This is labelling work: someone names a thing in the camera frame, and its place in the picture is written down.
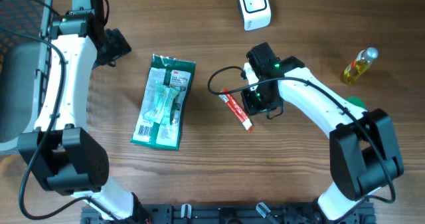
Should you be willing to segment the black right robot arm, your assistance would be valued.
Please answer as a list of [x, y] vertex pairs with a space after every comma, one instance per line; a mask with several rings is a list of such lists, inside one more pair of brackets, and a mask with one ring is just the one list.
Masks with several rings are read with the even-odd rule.
[[241, 74], [249, 87], [241, 92], [249, 115], [284, 111], [286, 102], [300, 109], [329, 139], [327, 191], [315, 201], [316, 222], [337, 223], [352, 214], [375, 191], [404, 173], [404, 164], [390, 116], [368, 111], [343, 99], [312, 75], [294, 56], [277, 57], [268, 43], [248, 51]]

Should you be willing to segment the white barcode scanner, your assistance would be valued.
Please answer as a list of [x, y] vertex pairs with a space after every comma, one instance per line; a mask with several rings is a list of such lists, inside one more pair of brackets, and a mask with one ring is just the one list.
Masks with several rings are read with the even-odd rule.
[[245, 31], [261, 29], [271, 22], [272, 12], [269, 0], [238, 0], [238, 8]]

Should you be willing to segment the grey mesh basket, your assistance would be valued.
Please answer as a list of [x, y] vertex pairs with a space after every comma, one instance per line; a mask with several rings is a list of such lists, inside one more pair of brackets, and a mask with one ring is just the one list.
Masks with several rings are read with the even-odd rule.
[[[44, 37], [51, 15], [31, 0], [1, 1], [1, 27], [10, 31]], [[1, 31], [1, 155], [18, 154], [18, 136], [33, 130], [46, 94], [50, 58], [45, 44]]]

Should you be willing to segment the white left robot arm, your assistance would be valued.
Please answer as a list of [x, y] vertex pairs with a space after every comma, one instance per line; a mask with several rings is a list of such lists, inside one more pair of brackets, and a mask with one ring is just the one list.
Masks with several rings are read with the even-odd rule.
[[130, 52], [117, 29], [107, 29], [108, 0], [72, 0], [72, 8], [48, 26], [52, 49], [46, 96], [33, 131], [17, 147], [45, 191], [85, 201], [103, 221], [149, 223], [137, 196], [109, 174], [105, 149], [89, 134], [87, 101], [93, 68], [115, 66]]

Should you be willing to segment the yellow liquid bottle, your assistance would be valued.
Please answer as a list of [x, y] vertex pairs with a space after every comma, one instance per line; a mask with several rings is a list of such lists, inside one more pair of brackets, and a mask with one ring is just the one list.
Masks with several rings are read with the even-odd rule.
[[374, 47], [362, 50], [357, 57], [341, 73], [340, 81], [353, 84], [378, 58], [379, 52]]

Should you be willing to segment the green 3M package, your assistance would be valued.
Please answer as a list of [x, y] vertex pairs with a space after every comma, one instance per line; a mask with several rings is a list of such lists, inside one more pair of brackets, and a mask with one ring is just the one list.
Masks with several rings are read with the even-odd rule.
[[178, 150], [196, 62], [153, 55], [131, 143]]

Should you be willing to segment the green lid jar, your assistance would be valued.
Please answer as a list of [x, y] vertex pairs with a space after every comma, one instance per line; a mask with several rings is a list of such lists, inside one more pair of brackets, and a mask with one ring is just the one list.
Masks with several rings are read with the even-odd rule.
[[346, 98], [346, 101], [365, 110], [367, 109], [365, 103], [360, 98], [357, 98], [355, 96], [350, 96]]

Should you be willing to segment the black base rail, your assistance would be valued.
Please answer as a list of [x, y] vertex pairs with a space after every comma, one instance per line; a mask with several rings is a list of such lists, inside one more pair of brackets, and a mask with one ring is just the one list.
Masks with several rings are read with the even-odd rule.
[[[330, 223], [313, 203], [267, 205], [270, 214], [260, 214], [255, 205], [144, 205], [151, 219], [147, 223]], [[83, 207], [80, 223], [113, 223], [90, 206]], [[373, 203], [364, 203], [338, 223], [375, 224]]]

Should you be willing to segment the red Nescafe sachet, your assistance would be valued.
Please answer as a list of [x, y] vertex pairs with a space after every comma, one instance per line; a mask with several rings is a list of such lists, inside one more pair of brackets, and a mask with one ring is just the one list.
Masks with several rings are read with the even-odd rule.
[[236, 99], [232, 94], [220, 94], [219, 97], [224, 101], [224, 103], [232, 110], [234, 115], [238, 118], [240, 123], [244, 126], [247, 132], [251, 132], [253, 129], [253, 124], [242, 107], [237, 103]]

